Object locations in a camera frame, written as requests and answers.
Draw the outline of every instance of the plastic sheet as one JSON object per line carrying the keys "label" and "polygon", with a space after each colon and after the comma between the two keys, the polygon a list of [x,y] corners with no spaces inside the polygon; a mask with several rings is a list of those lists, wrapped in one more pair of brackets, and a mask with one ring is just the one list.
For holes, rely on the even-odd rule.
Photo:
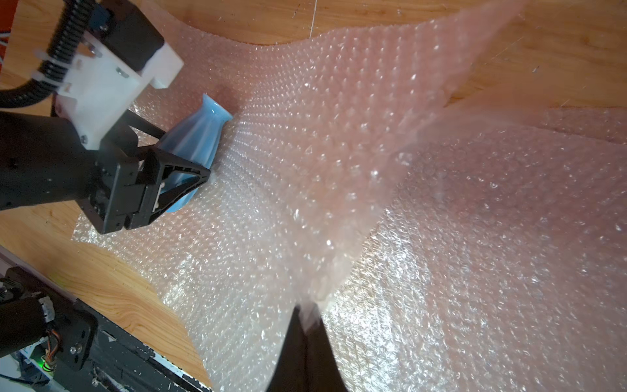
{"label": "plastic sheet", "polygon": [[145,3],[186,65],[136,111],[168,129],[206,92],[234,120],[185,208],[75,238],[152,283],[219,390],[264,389],[293,305],[356,260],[325,314],[353,390],[620,385],[624,147],[443,109],[520,7],[263,47]]}
{"label": "plastic sheet", "polygon": [[547,110],[539,127],[627,144],[627,109],[559,108]]}
{"label": "plastic sheet", "polygon": [[627,149],[445,118],[325,314],[350,389],[624,389]]}

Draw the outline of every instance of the blue vase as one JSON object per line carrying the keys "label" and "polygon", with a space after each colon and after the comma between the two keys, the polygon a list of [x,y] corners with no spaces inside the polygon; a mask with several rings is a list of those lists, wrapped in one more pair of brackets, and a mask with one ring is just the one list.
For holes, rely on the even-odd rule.
{"label": "blue vase", "polygon": [[[203,94],[203,105],[192,115],[183,119],[167,132],[155,145],[163,151],[211,168],[216,157],[218,142],[224,123],[233,116],[208,95]],[[166,180],[162,193],[181,185],[192,178],[190,174],[174,173]],[[191,191],[174,203],[167,212],[178,211],[194,196],[198,189]]]}

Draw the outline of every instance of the wood grain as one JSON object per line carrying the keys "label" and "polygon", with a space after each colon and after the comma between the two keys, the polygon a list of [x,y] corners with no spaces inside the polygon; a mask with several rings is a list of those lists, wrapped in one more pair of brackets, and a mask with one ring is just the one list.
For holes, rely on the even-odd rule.
{"label": "wood grain", "polygon": [[[158,0],[180,20],[234,40],[270,45],[344,26],[417,23],[479,0]],[[0,88],[25,82],[63,3],[21,0]],[[627,4],[618,0],[535,0],[476,62],[461,99],[527,75],[551,81],[555,105],[627,107]],[[23,112],[46,115],[47,100]],[[0,244],[68,291],[209,383],[178,318],[148,283],[112,254],[70,240],[74,203],[0,213]]]}

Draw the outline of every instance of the screw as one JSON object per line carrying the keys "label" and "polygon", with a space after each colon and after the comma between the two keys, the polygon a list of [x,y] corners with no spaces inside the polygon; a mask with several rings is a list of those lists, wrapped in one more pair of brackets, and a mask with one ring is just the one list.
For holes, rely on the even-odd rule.
{"label": "screw", "polygon": [[83,351],[83,345],[80,343],[76,343],[74,346],[70,347],[70,354],[76,355],[80,354]]}
{"label": "screw", "polygon": [[121,69],[120,67],[117,67],[117,68],[115,69],[115,71],[116,71],[117,73],[119,73],[121,77],[123,77],[123,78],[125,78],[125,79],[129,77],[129,74],[128,74],[128,73],[126,73],[126,72],[124,72],[124,71],[122,71],[122,69]]}
{"label": "screw", "polygon": [[85,38],[83,38],[83,41],[81,41],[83,43],[83,45],[85,45],[87,47],[87,49],[89,49],[90,52],[92,52],[92,54],[96,57],[102,57],[102,53],[100,53],[96,47],[93,45],[93,43],[87,41]]}

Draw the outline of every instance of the wire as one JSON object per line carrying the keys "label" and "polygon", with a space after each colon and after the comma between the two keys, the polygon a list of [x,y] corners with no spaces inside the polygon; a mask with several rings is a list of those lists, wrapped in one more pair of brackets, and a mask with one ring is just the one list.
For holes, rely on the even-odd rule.
{"label": "wire", "polygon": [[[96,5],[95,0],[68,0],[65,3],[55,33],[46,50],[48,56],[62,63],[72,63],[76,48],[89,26],[89,20]],[[45,79],[30,79],[19,87],[0,90],[0,107],[26,107],[43,101],[56,91],[58,88],[56,84],[63,82],[68,69],[65,66],[44,60],[41,62],[38,72]]]}
{"label": "wire", "polygon": [[[50,337],[54,335],[56,339],[55,348],[51,348]],[[54,371],[56,366],[54,365],[55,354],[61,347],[61,335],[59,332],[56,332],[54,329],[48,331],[48,352],[46,353],[46,357],[44,358],[44,363],[41,366],[47,372]]]}
{"label": "wire", "polygon": [[21,379],[21,378],[9,377],[9,376],[6,376],[4,374],[0,374],[0,378],[4,378],[4,379],[7,379],[7,380],[12,381],[14,383],[24,384],[24,385],[44,385],[44,384],[48,384],[47,381],[28,381],[28,380]]}

